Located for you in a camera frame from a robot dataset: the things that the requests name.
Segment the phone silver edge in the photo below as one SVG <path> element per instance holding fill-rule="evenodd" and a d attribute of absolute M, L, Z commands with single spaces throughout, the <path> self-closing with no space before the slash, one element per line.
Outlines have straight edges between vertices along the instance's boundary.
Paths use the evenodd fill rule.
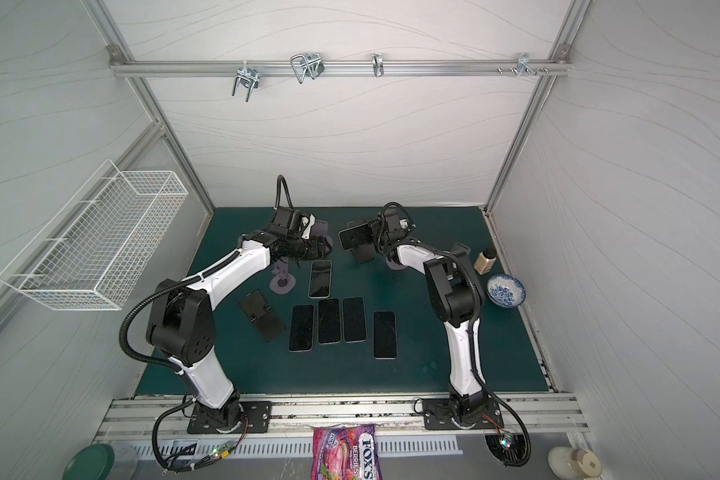
<path fill-rule="evenodd" d="M 315 260 L 311 264 L 308 297 L 326 299 L 330 297 L 332 279 L 332 262 Z"/>

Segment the black folding phone stand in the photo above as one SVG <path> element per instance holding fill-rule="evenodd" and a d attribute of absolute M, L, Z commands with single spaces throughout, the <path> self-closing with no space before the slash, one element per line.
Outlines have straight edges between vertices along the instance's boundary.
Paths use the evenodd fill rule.
<path fill-rule="evenodd" d="M 265 342 L 271 342 L 285 331 L 286 325 L 260 290 L 254 290 L 239 302 L 243 314 Z"/>

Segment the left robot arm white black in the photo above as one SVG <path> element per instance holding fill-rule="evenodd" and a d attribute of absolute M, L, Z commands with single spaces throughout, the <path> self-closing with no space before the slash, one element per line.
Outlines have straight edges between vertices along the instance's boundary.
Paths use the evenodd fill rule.
<path fill-rule="evenodd" d="M 314 234 L 315 217 L 294 207 L 275 209 L 263 228 L 240 237 L 237 247 L 206 269 L 181 281 L 167 279 L 126 315 L 119 345 L 136 361 L 166 367 L 181 377 L 211 429 L 230 432 L 242 421 L 240 393 L 215 352 L 214 310 L 249 278 L 277 260 L 319 260 L 331 252 L 324 236 Z M 137 315 L 151 308 L 145 337 L 162 359 L 136 351 L 128 331 Z"/>

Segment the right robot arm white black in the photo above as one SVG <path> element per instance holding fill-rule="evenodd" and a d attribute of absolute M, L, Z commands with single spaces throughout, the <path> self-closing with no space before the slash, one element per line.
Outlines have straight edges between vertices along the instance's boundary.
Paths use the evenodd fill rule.
<path fill-rule="evenodd" d="M 485 410 L 496 408 L 506 410 L 525 431 L 520 416 L 488 387 L 482 373 L 479 324 L 486 297 L 470 261 L 470 248 L 460 242 L 449 250 L 435 248 L 415 238 L 414 228 L 408 211 L 389 202 L 371 222 L 373 245 L 387 260 L 425 277 L 430 304 L 446 331 L 452 420 L 470 428 Z"/>

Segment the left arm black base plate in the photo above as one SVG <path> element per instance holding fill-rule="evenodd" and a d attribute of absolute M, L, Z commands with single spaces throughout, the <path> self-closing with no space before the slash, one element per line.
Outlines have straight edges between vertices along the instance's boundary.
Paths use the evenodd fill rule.
<path fill-rule="evenodd" d="M 195 435 L 266 433 L 272 403 L 234 401 L 221 409 L 197 404 L 190 415 L 187 432 Z"/>

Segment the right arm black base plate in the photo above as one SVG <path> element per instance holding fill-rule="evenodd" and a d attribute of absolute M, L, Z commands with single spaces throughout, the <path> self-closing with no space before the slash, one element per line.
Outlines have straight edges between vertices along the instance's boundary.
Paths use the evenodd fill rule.
<path fill-rule="evenodd" d="M 428 431 L 502 431 L 504 429 L 500 406 L 493 399 L 490 399 L 485 407 L 465 423 L 459 423 L 454 419 L 448 398 L 417 398 L 413 402 L 413 410 L 415 414 L 423 417 L 424 428 Z"/>

